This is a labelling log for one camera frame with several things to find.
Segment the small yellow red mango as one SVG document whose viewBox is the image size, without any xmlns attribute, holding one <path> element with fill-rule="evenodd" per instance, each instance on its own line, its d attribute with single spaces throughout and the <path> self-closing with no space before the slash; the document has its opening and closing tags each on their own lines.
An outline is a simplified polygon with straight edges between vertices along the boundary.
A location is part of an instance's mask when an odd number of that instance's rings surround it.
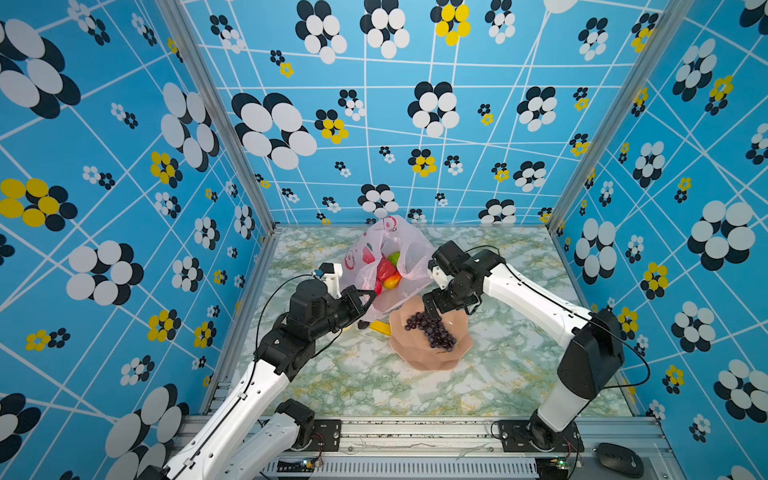
<svg viewBox="0 0 768 480">
<path fill-rule="evenodd" d="M 383 288 L 386 290 L 392 290 L 399 285 L 401 280 L 402 276 L 398 272 L 395 272 L 382 282 Z"/>
</svg>

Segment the green kiwi half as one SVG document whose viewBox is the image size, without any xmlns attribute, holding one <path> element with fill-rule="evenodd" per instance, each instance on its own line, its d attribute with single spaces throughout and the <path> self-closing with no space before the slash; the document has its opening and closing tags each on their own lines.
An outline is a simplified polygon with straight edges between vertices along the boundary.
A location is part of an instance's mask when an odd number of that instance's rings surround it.
<svg viewBox="0 0 768 480">
<path fill-rule="evenodd" d="M 389 262 L 390 262 L 390 263 L 391 263 L 393 266 L 395 266 L 395 267 L 397 267 L 397 266 L 398 266 L 398 261 L 399 261 L 399 259 L 400 259 L 400 252 L 399 252 L 399 251 L 397 251 L 397 252 L 394 252 L 394 253 L 392 253 L 391 255 L 389 255 L 389 256 L 387 257 L 387 260 L 388 260 L 388 261 L 389 261 Z"/>
</svg>

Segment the pink plastic bag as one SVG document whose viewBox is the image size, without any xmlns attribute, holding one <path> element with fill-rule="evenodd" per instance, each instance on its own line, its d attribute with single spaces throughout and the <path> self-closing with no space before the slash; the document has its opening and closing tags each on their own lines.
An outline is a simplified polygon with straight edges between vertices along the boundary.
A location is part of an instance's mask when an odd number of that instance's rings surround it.
<svg viewBox="0 0 768 480">
<path fill-rule="evenodd" d="M 405 218 L 387 216 L 368 228 L 344 255 L 340 285 L 374 291 L 376 298 L 362 319 L 381 320 L 432 282 L 427 266 L 435 250 Z"/>
</svg>

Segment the dark purple grape bunch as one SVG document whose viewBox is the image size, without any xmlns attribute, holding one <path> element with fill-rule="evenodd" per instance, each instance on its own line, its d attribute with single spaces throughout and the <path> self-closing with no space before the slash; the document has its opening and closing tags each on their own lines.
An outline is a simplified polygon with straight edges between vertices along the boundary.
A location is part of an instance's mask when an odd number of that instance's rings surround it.
<svg viewBox="0 0 768 480">
<path fill-rule="evenodd" d="M 424 312 L 410 316 L 406 320 L 405 330 L 421 331 L 432 349 L 450 352 L 457 343 L 440 317 L 431 317 Z"/>
</svg>

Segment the red strawberry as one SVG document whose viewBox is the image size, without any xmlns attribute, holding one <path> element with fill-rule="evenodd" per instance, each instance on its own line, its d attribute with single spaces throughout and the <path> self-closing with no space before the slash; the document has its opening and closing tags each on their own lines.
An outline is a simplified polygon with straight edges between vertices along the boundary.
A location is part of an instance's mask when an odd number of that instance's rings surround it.
<svg viewBox="0 0 768 480">
<path fill-rule="evenodd" d="M 382 258 L 377 266 L 376 279 L 378 282 L 382 283 L 395 272 L 397 272 L 397 268 L 393 266 L 387 258 Z"/>
</svg>

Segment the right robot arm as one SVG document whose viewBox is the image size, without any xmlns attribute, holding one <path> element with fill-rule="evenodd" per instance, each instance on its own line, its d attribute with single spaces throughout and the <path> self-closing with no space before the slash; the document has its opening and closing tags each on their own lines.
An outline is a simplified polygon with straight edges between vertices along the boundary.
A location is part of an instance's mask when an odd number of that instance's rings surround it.
<svg viewBox="0 0 768 480">
<path fill-rule="evenodd" d="M 427 271 L 437 284 L 422 297 L 428 316 L 457 310 L 470 315 L 489 297 L 523 314 L 564 349 L 557 381 L 528 422 L 532 445 L 552 451 L 625 362 L 616 316 L 564 300 L 489 249 L 470 254 L 449 241 L 432 254 Z"/>
</svg>

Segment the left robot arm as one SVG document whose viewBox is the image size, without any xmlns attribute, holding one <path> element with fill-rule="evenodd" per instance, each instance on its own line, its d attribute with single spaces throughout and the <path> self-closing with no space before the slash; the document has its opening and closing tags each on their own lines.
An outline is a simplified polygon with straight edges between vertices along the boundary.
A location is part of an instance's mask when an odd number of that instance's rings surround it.
<svg viewBox="0 0 768 480">
<path fill-rule="evenodd" d="M 161 467 L 139 470 L 141 479 L 254 479 L 268 464 L 311 438 L 312 411 L 299 402 L 280 408 L 259 431 L 265 410 L 317 354 L 318 339 L 340 334 L 362 318 L 376 293 L 339 289 L 302 275 L 288 310 L 258 346 L 242 378 L 193 439 Z"/>
</svg>

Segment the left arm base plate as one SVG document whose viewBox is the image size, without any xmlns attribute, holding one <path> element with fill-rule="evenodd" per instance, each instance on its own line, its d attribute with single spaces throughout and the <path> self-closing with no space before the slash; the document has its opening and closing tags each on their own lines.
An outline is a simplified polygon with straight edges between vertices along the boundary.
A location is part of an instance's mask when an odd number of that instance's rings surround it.
<svg viewBox="0 0 768 480">
<path fill-rule="evenodd" d="M 340 420 L 295 419 L 285 413 L 259 419 L 250 437 L 257 452 L 337 452 Z"/>
</svg>

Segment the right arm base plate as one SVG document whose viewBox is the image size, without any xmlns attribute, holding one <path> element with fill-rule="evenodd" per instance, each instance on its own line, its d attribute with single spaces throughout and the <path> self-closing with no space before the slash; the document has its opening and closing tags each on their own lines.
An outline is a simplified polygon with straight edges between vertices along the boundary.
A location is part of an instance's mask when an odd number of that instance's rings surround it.
<svg viewBox="0 0 768 480">
<path fill-rule="evenodd" d="M 561 432 L 551 430 L 542 422 L 523 420 L 497 420 L 491 424 L 491 436 L 499 440 L 506 453 L 563 453 L 584 451 L 581 434 L 575 422 Z"/>
</svg>

